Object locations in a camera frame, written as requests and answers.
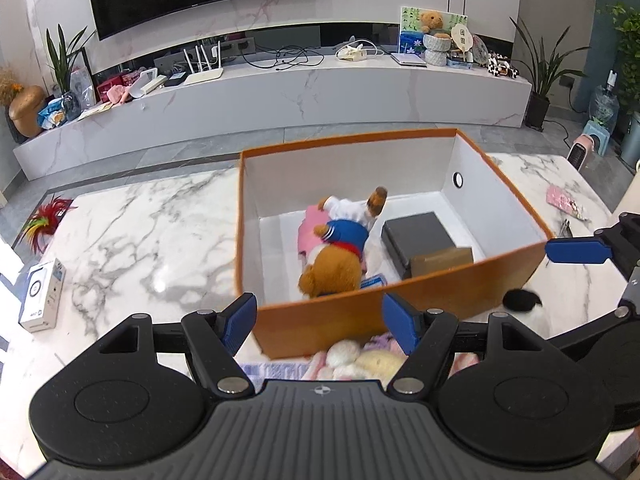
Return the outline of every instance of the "painting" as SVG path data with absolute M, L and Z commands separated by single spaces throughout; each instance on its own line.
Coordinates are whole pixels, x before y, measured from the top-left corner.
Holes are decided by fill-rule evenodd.
M 422 23 L 420 22 L 420 14 L 423 12 L 433 12 L 432 9 L 419 9 L 418 7 L 401 7 L 400 9 L 400 34 L 398 35 L 398 52 L 408 54 L 421 54 L 424 52 L 422 44 Z M 466 25 L 467 17 L 462 14 L 453 14 L 451 12 L 439 12 L 442 16 L 442 26 L 437 29 L 431 29 L 433 32 L 446 32 L 451 34 L 451 29 L 458 23 Z

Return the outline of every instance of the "open box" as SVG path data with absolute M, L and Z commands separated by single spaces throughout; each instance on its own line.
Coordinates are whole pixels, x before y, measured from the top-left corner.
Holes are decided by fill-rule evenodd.
M 394 292 L 421 310 L 459 319 L 500 305 L 542 261 L 552 233 L 499 168 L 450 128 L 304 140 L 242 152 L 236 280 L 258 299 L 255 337 L 270 358 L 310 355 L 341 339 L 386 332 L 382 296 Z M 365 201 L 376 186 L 388 199 L 365 248 L 368 275 L 388 285 L 306 300 L 297 232 L 323 196 Z M 387 219 L 433 211 L 474 263 L 399 281 L 380 242 Z

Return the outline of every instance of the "black box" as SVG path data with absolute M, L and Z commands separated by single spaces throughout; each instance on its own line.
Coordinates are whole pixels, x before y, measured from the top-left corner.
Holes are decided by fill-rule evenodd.
M 411 277 L 411 258 L 455 247 L 435 213 L 387 220 L 382 241 L 402 280 Z

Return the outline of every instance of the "white knitted basket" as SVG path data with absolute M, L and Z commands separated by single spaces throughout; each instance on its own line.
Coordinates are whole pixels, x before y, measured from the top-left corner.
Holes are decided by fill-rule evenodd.
M 434 50 L 424 51 L 424 60 L 433 66 L 446 66 L 447 65 L 447 53 L 436 52 Z
M 448 52 L 451 48 L 451 38 L 436 38 L 425 34 L 422 37 L 422 44 L 427 50 L 435 50 L 436 52 Z

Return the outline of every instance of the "gray tile floor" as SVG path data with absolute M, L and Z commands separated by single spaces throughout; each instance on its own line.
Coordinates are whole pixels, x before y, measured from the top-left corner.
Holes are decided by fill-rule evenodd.
M 555 118 L 553 120 L 567 129 L 569 145 L 582 131 L 582 124 Z M 47 191 L 53 190 L 53 193 L 47 194 L 46 200 L 49 200 L 53 194 L 74 198 L 83 193 L 124 186 L 134 182 L 228 168 L 229 165 L 236 164 L 233 154 L 252 146 L 383 130 L 453 126 L 464 131 L 488 153 L 566 155 L 568 148 L 563 140 L 566 133 L 560 124 L 546 122 L 543 132 L 537 132 L 524 126 L 522 128 L 507 128 L 474 124 L 337 124 L 333 126 L 278 128 L 177 142 L 167 146 L 112 156 L 78 168 L 71 168 L 37 180 L 24 182 L 9 197 L 8 205 L 0 209 L 0 235 L 9 243 L 13 242 L 24 221 L 40 203 Z M 193 159 L 197 159 L 199 163 L 194 164 Z M 616 158 L 611 148 L 607 150 L 604 157 L 593 157 L 583 168 L 582 175 L 611 210 L 616 207 L 633 178 L 631 172 Z M 23 257 L 23 260 L 29 256 L 29 250 L 24 244 L 19 244 L 16 250 Z

